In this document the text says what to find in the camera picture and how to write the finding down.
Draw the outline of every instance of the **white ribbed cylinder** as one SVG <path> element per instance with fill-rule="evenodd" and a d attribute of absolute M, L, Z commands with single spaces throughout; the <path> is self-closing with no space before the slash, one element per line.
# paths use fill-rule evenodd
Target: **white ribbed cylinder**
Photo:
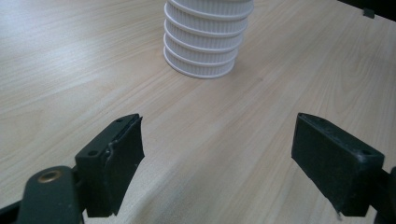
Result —
<path fill-rule="evenodd" d="M 233 69 L 252 10 L 253 0 L 168 0 L 165 60 L 190 77 L 226 75 Z"/>

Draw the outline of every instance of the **wooden table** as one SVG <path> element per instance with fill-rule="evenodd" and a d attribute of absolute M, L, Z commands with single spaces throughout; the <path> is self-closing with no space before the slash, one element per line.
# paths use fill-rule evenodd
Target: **wooden table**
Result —
<path fill-rule="evenodd" d="M 119 215 L 87 223 L 340 223 L 290 157 L 298 112 L 396 165 L 396 22 L 335 0 L 257 0 L 234 70 L 201 80 L 163 58 L 164 3 L 0 2 L 0 206 L 132 113 L 146 158 Z"/>

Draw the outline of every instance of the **table top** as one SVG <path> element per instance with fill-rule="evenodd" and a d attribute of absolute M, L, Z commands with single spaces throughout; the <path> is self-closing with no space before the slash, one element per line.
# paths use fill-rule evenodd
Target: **table top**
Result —
<path fill-rule="evenodd" d="M 396 22 L 338 1 L 256 0 L 233 71 L 163 58 L 165 1 L 0 2 L 0 206 L 112 120 L 143 116 L 146 158 L 117 217 L 87 223 L 373 223 L 339 217 L 290 157 L 298 112 L 396 165 Z"/>

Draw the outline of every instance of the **white cylindrical object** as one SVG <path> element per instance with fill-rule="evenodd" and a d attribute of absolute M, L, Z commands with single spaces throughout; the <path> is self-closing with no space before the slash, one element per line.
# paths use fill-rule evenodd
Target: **white cylindrical object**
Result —
<path fill-rule="evenodd" d="M 163 55 L 178 72 L 222 77 L 233 69 L 253 0 L 168 0 Z"/>

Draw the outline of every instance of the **light wood surface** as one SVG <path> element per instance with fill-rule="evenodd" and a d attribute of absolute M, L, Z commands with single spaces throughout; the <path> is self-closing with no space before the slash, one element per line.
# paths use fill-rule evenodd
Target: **light wood surface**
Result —
<path fill-rule="evenodd" d="M 139 113 L 146 158 L 119 215 L 87 223 L 373 223 L 373 209 L 338 220 L 291 140 L 305 112 L 396 165 L 396 22 L 257 0 L 234 70 L 201 80 L 163 58 L 164 3 L 0 1 L 0 206 Z"/>

